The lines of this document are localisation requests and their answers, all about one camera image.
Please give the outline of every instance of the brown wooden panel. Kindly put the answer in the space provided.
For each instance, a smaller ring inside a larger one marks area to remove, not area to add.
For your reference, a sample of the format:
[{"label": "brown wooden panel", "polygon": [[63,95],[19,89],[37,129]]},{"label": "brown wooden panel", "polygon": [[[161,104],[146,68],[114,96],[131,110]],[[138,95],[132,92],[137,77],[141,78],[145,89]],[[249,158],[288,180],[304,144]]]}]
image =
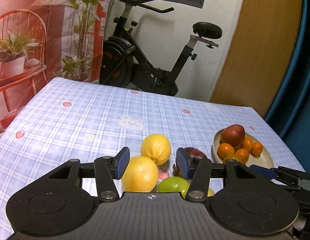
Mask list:
[{"label": "brown wooden panel", "polygon": [[267,112],[285,74],[302,0],[243,0],[237,27],[210,102]]}]

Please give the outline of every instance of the beige plate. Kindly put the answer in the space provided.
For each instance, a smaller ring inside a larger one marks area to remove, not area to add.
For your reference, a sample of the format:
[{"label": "beige plate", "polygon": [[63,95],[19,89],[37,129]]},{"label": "beige plate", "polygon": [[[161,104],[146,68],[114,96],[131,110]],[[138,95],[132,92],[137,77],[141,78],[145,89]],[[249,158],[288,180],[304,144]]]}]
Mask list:
[{"label": "beige plate", "polygon": [[[217,132],[215,134],[215,137],[214,137],[214,140],[213,140],[213,152],[214,152],[214,157],[215,157],[215,160],[218,162],[218,163],[223,163],[223,160],[221,158],[218,157],[217,155],[217,148],[218,146],[220,145],[219,144],[219,141],[220,141],[220,135],[221,135],[221,132],[223,130],[220,130],[219,132]],[[253,142],[258,142],[258,140],[256,140],[255,137],[251,136],[249,133],[246,133],[246,136],[250,137]],[[273,162],[273,159],[271,158],[268,150],[264,147],[263,148],[263,151],[261,152],[261,155],[259,158],[255,158],[253,155],[249,155],[249,159],[248,159],[248,162],[246,163],[246,166],[250,166],[250,165],[258,165],[258,166],[261,166],[261,167],[265,167],[265,168],[273,168],[274,167],[274,162]]]}]

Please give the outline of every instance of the blue curtain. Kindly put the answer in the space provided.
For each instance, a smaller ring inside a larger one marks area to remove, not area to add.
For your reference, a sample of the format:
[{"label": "blue curtain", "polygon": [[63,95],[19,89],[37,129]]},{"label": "blue curtain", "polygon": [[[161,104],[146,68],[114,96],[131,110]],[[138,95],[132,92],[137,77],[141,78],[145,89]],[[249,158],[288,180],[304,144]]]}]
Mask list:
[{"label": "blue curtain", "polygon": [[290,64],[264,119],[310,173],[310,0],[303,0]]}]

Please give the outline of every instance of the plate of fruit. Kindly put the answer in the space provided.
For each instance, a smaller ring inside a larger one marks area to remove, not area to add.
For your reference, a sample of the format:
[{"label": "plate of fruit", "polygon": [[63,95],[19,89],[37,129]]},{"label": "plate of fruit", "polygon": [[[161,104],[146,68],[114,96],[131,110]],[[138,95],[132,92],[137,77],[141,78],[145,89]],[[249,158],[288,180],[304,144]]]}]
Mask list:
[{"label": "plate of fruit", "polygon": [[253,164],[268,169],[274,167],[268,150],[239,124],[233,124],[217,132],[212,148],[218,163],[235,159],[248,167]]}]

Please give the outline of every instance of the white wall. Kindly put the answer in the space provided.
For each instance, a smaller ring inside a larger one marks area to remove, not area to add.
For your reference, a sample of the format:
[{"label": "white wall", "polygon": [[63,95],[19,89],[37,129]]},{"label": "white wall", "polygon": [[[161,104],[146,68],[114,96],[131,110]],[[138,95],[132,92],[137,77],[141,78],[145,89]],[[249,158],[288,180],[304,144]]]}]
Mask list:
[{"label": "white wall", "polygon": [[[209,49],[198,42],[193,51],[198,55],[196,60],[188,59],[176,81],[179,89],[176,96],[209,101],[234,34],[242,0],[205,0],[202,9],[161,0],[147,4],[159,9],[175,8],[173,12],[159,14],[133,7],[128,18],[127,26],[132,20],[139,23],[132,35],[154,67],[172,69],[193,34],[194,23],[211,22],[222,28],[223,36],[214,40],[219,47]],[[123,3],[114,2],[105,38],[113,33],[113,18],[119,17],[123,9]]]}]

